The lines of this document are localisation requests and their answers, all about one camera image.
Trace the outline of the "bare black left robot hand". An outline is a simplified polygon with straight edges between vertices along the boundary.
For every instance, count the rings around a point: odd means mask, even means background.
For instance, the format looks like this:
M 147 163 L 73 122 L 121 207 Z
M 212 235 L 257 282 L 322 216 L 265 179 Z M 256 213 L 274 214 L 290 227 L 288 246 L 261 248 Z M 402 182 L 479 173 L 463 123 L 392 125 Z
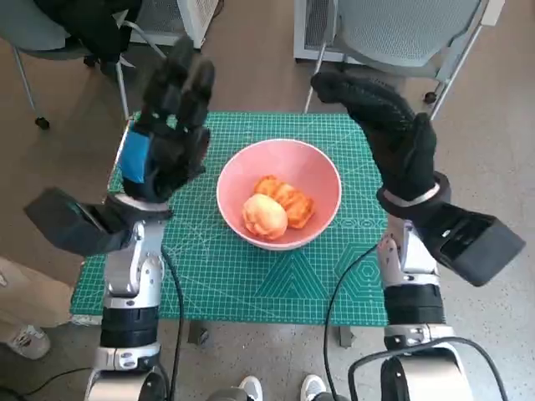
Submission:
M 213 63 L 196 56 L 188 36 L 179 38 L 151 75 L 139 117 L 127 129 L 119 166 L 128 196 L 164 203 L 205 171 L 214 81 Z

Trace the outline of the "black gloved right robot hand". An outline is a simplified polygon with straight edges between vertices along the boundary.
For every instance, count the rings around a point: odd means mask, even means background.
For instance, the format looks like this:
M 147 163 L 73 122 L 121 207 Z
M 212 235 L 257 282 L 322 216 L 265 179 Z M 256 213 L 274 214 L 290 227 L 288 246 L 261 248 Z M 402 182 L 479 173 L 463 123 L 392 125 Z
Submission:
M 436 185 L 436 133 L 427 113 L 415 113 L 392 86 L 373 79 L 320 72 L 313 90 L 326 104 L 342 104 L 368 141 L 383 187 L 413 201 Z

